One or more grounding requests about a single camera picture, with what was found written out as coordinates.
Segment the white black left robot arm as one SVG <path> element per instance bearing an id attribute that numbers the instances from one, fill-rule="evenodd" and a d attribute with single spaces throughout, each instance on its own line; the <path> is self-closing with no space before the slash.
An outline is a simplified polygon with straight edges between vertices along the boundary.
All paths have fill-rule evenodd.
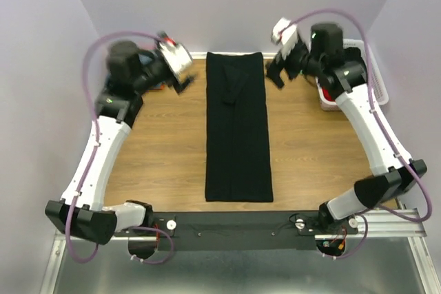
<path id="1" fill-rule="evenodd" d="M 60 199 L 48 201 L 45 207 L 45 215 L 57 230 L 104 245 L 122 229 L 150 225 L 149 204 L 129 200 L 105 207 L 105 189 L 143 106 L 143 95 L 161 83 L 183 92 L 195 79 L 193 75 L 181 76 L 192 62 L 187 48 L 170 38 L 156 42 L 152 50 L 144 50 L 133 41 L 111 44 L 106 57 L 107 81 L 94 105 L 79 166 Z"/>

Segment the black t-shirt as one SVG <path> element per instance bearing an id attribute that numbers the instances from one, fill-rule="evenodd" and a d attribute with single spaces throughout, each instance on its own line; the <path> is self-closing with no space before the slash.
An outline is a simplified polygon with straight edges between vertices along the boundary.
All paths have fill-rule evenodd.
<path id="1" fill-rule="evenodd" d="M 207 53 L 208 202 L 273 202 L 263 56 Z"/>

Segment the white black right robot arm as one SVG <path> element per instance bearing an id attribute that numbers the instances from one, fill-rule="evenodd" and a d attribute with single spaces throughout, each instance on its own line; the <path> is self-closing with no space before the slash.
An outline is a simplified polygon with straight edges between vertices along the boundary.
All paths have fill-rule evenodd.
<path id="1" fill-rule="evenodd" d="M 364 43 L 345 43 L 342 28 L 325 22 L 311 27 L 311 41 L 306 44 L 297 26 L 286 18 L 273 27 L 271 41 L 279 51 L 267 65 L 267 78 L 281 89 L 282 71 L 290 80 L 299 74 L 314 77 L 351 123 L 369 161 L 370 176 L 320 205 L 321 228 L 328 229 L 397 198 L 414 186 L 416 178 L 425 175 L 425 162 L 413 158 L 402 146 L 368 86 Z"/>

